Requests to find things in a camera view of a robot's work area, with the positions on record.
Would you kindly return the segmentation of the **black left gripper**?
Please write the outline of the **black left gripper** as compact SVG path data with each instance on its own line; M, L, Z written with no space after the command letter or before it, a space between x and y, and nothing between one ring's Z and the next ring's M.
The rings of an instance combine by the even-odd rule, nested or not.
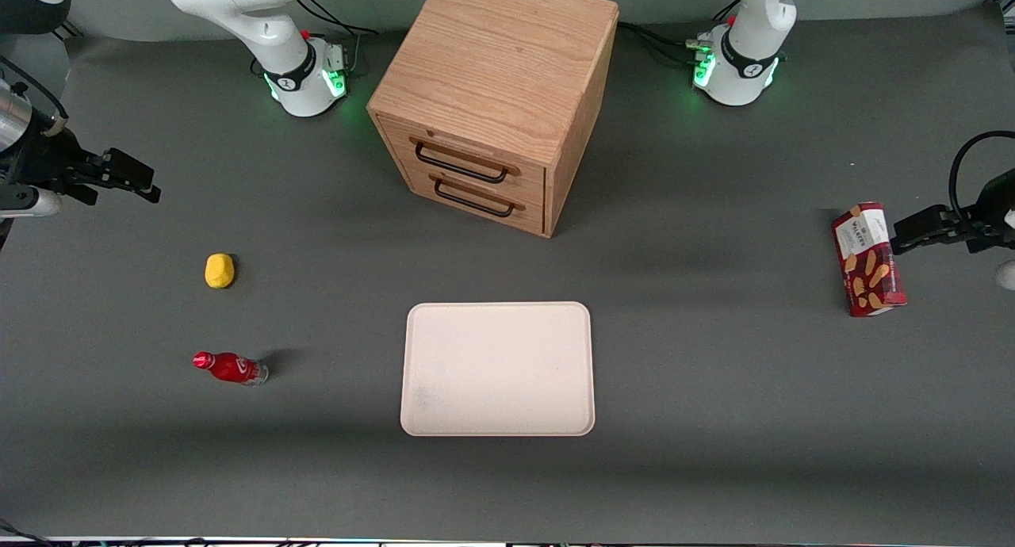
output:
M961 207L957 197L958 170L950 172L950 203L957 215L955 234L951 210L943 205L924 208L893 225L891 248L895 257L920 247L964 243L976 254L1000 247L1014 250L1014 170L1006 170L983 186L971 206Z

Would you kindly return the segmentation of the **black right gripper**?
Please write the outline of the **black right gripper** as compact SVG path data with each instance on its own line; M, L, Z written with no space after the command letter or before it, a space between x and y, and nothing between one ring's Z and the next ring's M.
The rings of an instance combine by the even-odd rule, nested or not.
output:
M55 136L30 127L19 136L11 129L2 131L3 207L41 207L62 196L94 206L94 185L127 190L158 204L162 190L153 178L152 168L120 149L104 154L84 150L68 129Z

